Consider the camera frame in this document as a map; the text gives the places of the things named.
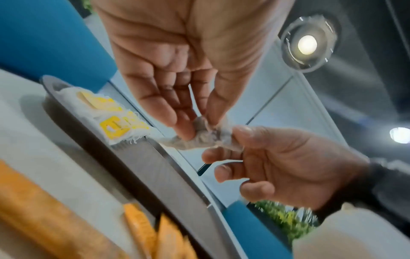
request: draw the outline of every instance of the green plant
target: green plant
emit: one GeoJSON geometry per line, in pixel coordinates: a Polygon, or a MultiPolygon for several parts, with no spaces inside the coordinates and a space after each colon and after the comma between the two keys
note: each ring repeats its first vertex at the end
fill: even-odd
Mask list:
{"type": "Polygon", "coordinates": [[[300,218],[297,211],[286,210],[284,205],[272,201],[259,201],[255,203],[255,206],[279,226],[287,235],[290,243],[306,235],[318,225],[317,218],[311,210],[304,209],[302,218],[300,218]]]}
{"type": "Polygon", "coordinates": [[[82,6],[83,6],[85,9],[88,9],[88,10],[90,10],[90,11],[93,11],[93,7],[91,6],[90,0],[82,0],[82,6]]]}

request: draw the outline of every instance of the gray tray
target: gray tray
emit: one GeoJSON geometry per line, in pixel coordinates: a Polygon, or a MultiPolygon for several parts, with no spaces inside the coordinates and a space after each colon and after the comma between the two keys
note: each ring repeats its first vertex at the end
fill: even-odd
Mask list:
{"type": "Polygon", "coordinates": [[[43,107],[51,119],[154,217],[169,216],[188,235],[199,258],[240,258],[210,201],[157,142],[142,138],[109,146],[56,94],[70,84],[52,76],[41,82],[49,94],[43,107]]]}

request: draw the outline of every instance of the dark sleeve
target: dark sleeve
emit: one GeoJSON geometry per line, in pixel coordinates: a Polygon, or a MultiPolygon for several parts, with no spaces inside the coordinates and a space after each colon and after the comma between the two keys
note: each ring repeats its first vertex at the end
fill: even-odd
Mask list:
{"type": "Polygon", "coordinates": [[[410,237],[410,175],[371,164],[370,170],[337,191],[319,210],[320,222],[340,210],[344,202],[366,208],[385,218],[410,237]]]}

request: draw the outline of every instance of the blue seat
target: blue seat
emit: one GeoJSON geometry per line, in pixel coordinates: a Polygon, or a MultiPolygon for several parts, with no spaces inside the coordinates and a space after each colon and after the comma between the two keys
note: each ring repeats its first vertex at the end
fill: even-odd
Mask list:
{"type": "Polygon", "coordinates": [[[68,0],[0,1],[0,68],[97,92],[117,67],[68,0]]]}
{"type": "Polygon", "coordinates": [[[249,259],[291,259],[292,253],[240,201],[222,212],[249,259]]]}

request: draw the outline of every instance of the hand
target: hand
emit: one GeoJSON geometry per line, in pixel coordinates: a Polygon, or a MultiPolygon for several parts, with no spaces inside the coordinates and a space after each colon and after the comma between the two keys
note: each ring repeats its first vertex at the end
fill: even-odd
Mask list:
{"type": "Polygon", "coordinates": [[[369,166],[347,148],[301,130],[241,126],[233,135],[244,146],[242,153],[214,148],[202,159],[241,160],[218,166],[215,178],[220,183],[249,178],[240,192],[252,202],[272,200],[316,210],[369,166]]]}
{"type": "Polygon", "coordinates": [[[93,0],[140,105],[195,136],[189,85],[216,125],[235,104],[294,0],[93,0]],[[210,82],[215,89],[210,93],[210,82]]]}

